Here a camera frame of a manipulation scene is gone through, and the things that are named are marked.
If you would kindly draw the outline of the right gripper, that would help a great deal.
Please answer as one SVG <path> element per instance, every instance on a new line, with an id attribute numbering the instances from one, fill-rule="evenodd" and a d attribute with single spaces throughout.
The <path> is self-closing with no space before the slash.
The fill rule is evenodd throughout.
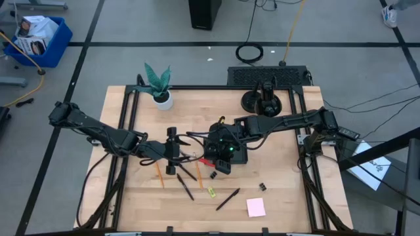
<path id="1" fill-rule="evenodd" d="M 205 160 L 224 174 L 231 173 L 232 165 L 245 164 L 245 150 L 230 133 L 234 130 L 232 125 L 214 123 L 205 139 Z"/>

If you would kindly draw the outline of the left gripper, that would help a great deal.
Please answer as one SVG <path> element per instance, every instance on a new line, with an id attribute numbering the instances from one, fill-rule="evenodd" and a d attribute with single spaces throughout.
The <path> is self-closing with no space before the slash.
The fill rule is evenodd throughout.
<path id="1" fill-rule="evenodd" d="M 175 175 L 176 166 L 179 163 L 188 163 L 191 160 L 190 156 L 179 157 L 180 145 L 190 146 L 189 143 L 180 138 L 180 135 L 177 135 L 176 127 L 169 127 L 165 143 L 155 140 L 143 142 L 139 144 L 136 156 L 141 159 L 140 165 L 144 167 L 152 165 L 160 159 L 166 159 L 168 164 L 165 173 L 167 175 Z"/>

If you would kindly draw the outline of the yellow pencil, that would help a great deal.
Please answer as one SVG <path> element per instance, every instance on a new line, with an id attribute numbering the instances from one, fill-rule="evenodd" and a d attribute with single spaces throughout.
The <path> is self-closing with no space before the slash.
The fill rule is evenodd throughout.
<path id="1" fill-rule="evenodd" d="M 165 188 L 165 185 L 164 185 L 163 176 L 161 174 L 159 164 L 158 164 L 158 162 L 155 162 L 154 165 L 155 165 L 155 168 L 156 168 L 157 175 L 159 177 L 159 181 L 160 181 L 161 187 L 164 189 Z"/>
<path id="2" fill-rule="evenodd" d="M 197 176 L 198 176 L 197 178 L 198 178 L 198 182 L 199 182 L 199 187 L 200 187 L 201 190 L 203 190 L 203 182 L 202 182 L 202 178 L 201 178 L 201 172 L 200 172 L 200 168 L 199 168 L 199 165 L 198 165 L 198 161 L 195 161 L 194 163 L 195 163 L 195 166 L 196 166 L 196 172 L 197 172 Z"/>

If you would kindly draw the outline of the black mesh desk organizer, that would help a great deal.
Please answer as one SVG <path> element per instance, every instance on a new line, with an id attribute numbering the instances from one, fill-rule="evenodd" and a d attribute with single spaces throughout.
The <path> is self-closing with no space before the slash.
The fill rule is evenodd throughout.
<path id="1" fill-rule="evenodd" d="M 218 160 L 225 161 L 231 165 L 243 165 L 248 161 L 246 150 L 242 149 L 239 143 L 232 138 L 206 138 L 204 140 L 204 148 L 206 143 L 215 143 L 219 145 L 219 151 L 217 152 L 219 158 L 216 161 L 213 161 L 215 165 Z"/>

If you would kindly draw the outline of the green plant in white pot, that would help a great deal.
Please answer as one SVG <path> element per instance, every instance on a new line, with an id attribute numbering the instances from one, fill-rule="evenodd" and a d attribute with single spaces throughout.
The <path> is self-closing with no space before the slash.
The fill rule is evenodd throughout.
<path id="1" fill-rule="evenodd" d="M 160 76 L 157 76 L 152 67 L 144 63 L 148 86 L 137 85 L 136 91 L 147 93 L 152 96 L 152 100 L 159 110 L 169 110 L 173 107 L 173 97 L 171 96 L 170 79 L 171 69 L 168 67 Z"/>

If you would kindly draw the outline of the pink sticky note pad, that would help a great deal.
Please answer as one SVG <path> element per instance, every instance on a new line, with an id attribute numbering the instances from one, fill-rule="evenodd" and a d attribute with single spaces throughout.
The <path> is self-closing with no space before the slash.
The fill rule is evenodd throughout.
<path id="1" fill-rule="evenodd" d="M 266 215 L 263 198 L 247 199 L 247 212 L 250 218 Z"/>

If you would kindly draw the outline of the black desk lamp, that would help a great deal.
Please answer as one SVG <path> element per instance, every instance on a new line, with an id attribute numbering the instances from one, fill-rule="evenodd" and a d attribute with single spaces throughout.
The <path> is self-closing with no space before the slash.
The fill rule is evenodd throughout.
<path id="1" fill-rule="evenodd" d="M 246 92 L 241 98 L 242 108 L 249 113 L 275 117 L 282 110 L 280 99 L 274 94 L 277 86 L 276 77 L 259 81 L 252 90 Z"/>

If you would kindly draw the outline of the black perforated computer case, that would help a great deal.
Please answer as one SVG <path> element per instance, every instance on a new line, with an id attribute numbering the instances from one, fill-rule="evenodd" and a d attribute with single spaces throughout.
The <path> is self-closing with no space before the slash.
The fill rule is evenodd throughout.
<path id="1" fill-rule="evenodd" d="M 258 81 L 276 78 L 279 87 L 310 86 L 311 74 L 306 66 L 229 67 L 227 85 L 253 86 Z"/>

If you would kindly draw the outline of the black power adapter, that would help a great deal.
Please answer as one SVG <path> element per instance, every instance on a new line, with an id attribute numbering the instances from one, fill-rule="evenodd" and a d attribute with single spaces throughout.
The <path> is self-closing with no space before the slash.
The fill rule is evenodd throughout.
<path id="1" fill-rule="evenodd" d="M 339 127 L 338 135 L 343 137 L 343 138 L 347 138 L 349 140 L 352 140 L 352 141 L 356 141 L 360 137 L 360 134 L 358 134 L 357 132 L 354 132 L 354 131 L 349 130 L 349 129 L 344 128 L 344 127 Z"/>

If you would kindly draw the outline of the black computer tower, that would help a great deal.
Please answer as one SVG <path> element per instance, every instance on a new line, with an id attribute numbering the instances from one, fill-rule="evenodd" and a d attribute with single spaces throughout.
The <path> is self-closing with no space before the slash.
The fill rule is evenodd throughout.
<path id="1" fill-rule="evenodd" d="M 188 0 L 192 27 L 211 31 L 221 4 L 222 0 Z"/>

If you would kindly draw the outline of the small white printed box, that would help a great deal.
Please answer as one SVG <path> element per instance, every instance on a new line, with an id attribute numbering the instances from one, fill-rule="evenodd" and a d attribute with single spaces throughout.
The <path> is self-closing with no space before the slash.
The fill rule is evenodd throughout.
<path id="1" fill-rule="evenodd" d="M 38 37 L 18 37 L 15 43 L 28 55 L 42 55 L 47 49 L 44 40 Z"/>

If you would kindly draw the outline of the large white printed box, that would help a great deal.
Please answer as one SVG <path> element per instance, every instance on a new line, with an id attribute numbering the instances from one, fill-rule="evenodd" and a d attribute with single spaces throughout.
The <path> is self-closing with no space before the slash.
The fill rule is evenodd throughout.
<path id="1" fill-rule="evenodd" d="M 49 17 L 24 16 L 17 31 L 18 37 L 36 37 L 50 41 L 59 25 Z"/>

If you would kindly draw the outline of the person's white shoe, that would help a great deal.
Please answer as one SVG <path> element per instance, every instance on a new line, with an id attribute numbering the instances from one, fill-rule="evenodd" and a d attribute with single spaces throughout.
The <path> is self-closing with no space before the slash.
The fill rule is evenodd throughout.
<path id="1" fill-rule="evenodd" d="M 382 8 L 381 11 L 383 17 L 383 23 L 389 28 L 397 27 L 397 10 L 394 8 L 394 5 L 387 5 Z"/>

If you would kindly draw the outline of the person's leg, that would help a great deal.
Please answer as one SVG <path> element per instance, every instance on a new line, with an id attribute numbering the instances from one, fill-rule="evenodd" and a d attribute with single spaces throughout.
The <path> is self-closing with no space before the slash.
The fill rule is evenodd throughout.
<path id="1" fill-rule="evenodd" d="M 417 4 L 420 4 L 420 0 L 397 0 L 392 4 L 392 7 L 395 10 L 406 10 Z"/>

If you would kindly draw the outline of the black diagonal frame beam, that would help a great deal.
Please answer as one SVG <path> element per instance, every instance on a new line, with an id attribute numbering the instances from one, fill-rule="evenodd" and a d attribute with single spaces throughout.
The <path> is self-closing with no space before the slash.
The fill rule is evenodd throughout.
<path id="1" fill-rule="evenodd" d="M 349 168 L 355 167 L 356 165 L 372 161 L 389 153 L 406 148 L 409 146 L 411 139 L 420 140 L 420 127 L 397 136 L 391 140 L 388 140 L 382 144 L 374 146 L 370 149 L 367 149 L 352 157 L 339 161 L 339 168 L 340 170 L 347 170 Z"/>

